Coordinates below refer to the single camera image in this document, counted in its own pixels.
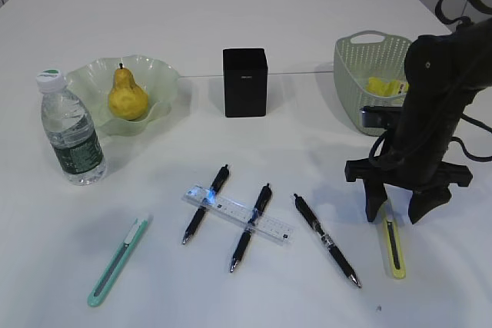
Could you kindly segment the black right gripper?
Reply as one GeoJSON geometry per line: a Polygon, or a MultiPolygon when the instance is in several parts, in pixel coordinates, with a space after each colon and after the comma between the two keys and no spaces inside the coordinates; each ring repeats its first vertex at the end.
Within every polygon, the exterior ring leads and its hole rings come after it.
{"type": "Polygon", "coordinates": [[[450,201],[450,184],[467,187],[473,176],[468,167],[443,161],[459,120],[472,97],[452,99],[444,109],[409,100],[402,106],[397,127],[383,130],[367,158],[347,161],[346,181],[361,179],[365,213],[372,223],[387,200],[384,184],[413,191],[408,217],[422,217],[450,201]]]}

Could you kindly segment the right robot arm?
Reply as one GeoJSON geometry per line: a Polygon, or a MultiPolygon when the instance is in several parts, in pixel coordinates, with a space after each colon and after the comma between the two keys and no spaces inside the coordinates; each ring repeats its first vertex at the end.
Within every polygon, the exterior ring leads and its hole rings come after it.
{"type": "Polygon", "coordinates": [[[412,224],[451,199],[449,186],[467,187],[473,175],[443,160],[460,120],[476,95],[491,86],[491,21],[461,26],[449,35],[421,35],[404,60],[409,84],[400,107],[368,105],[362,124],[383,129],[365,159],[347,161],[348,182],[361,179],[372,222],[387,200],[386,185],[411,191],[412,224]]]}

